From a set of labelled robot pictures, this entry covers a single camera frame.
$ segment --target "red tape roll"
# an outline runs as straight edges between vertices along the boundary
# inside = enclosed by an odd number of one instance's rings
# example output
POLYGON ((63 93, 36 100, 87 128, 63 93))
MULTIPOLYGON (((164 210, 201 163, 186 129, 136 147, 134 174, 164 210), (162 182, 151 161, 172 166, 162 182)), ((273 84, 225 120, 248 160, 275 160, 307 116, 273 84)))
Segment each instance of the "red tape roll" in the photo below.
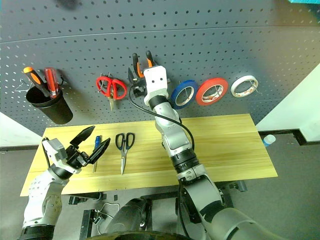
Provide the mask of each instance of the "red tape roll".
POLYGON ((228 86, 228 82, 222 77, 210 78, 199 87, 195 100, 201 106, 216 103, 226 94, 228 86), (205 96, 211 88, 215 88, 216 92, 210 96, 205 96))

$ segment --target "blue tape roll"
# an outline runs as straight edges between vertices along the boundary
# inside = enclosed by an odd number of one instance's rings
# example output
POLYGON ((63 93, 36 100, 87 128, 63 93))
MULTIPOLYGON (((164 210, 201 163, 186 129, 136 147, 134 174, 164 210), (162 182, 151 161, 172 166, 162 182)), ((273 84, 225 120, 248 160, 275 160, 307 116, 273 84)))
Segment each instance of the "blue tape roll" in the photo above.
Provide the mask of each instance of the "blue tape roll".
POLYGON ((173 108, 174 109, 183 109, 184 107, 188 106, 192 101, 195 100, 197 91, 198 91, 198 84, 194 80, 186 80, 186 81, 180 83, 173 90, 173 92, 171 94, 171 101, 172 101, 173 108), (177 97, 186 88, 191 88, 191 94, 188 96, 188 98, 184 102, 178 103, 177 97))

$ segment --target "small bottle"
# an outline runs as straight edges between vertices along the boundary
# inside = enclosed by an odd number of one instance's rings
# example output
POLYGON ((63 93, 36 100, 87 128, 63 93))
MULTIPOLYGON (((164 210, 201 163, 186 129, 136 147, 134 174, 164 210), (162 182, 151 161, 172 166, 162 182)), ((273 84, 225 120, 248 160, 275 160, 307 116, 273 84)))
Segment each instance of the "small bottle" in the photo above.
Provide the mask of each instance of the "small bottle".
POLYGON ((268 147, 270 144, 274 143, 275 141, 276 141, 276 137, 271 134, 265 136, 264 139, 262 140, 265 147, 268 147))

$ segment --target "tape roll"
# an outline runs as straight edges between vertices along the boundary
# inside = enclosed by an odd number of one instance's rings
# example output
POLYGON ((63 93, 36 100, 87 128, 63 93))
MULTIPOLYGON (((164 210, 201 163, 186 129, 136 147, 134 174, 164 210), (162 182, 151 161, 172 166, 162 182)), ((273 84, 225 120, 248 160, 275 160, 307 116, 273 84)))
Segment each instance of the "tape roll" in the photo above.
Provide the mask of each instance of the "tape roll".
POLYGON ((171 94, 171 102, 174 109, 183 109, 184 107, 188 106, 193 100, 196 98, 196 92, 198 91, 198 84, 194 80, 186 80, 180 83, 172 92, 171 94), (178 96, 190 89, 190 95, 184 100, 183 102, 177 102, 178 96))
POLYGON ((199 87, 195 100, 201 106, 216 103, 226 94, 228 86, 228 82, 222 77, 210 78, 199 87), (211 88, 215 88, 216 92, 205 96, 206 92, 211 88))
POLYGON ((243 98, 245 96, 252 94, 257 89, 257 87, 258 87, 257 79, 254 76, 248 75, 248 76, 240 77, 239 79, 235 80, 235 82, 231 86, 230 91, 234 97, 243 98), (250 82, 252 86, 243 92, 235 92, 236 88, 244 82, 250 82))

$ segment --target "white tape roll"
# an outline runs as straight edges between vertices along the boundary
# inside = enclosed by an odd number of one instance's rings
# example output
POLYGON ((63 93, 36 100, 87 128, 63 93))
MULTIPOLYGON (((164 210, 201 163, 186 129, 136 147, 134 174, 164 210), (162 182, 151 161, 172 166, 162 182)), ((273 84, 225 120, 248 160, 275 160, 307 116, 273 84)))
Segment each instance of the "white tape roll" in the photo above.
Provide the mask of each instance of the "white tape roll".
POLYGON ((231 86, 231 93, 234 97, 236 98, 243 98, 245 96, 248 96, 250 94, 252 94, 258 87, 258 81, 254 76, 248 75, 248 76, 243 76, 240 77, 239 79, 237 79, 231 86), (250 82, 252 84, 251 87, 249 87, 247 90, 243 91, 243 92, 235 92, 236 88, 244 83, 244 82, 250 82))

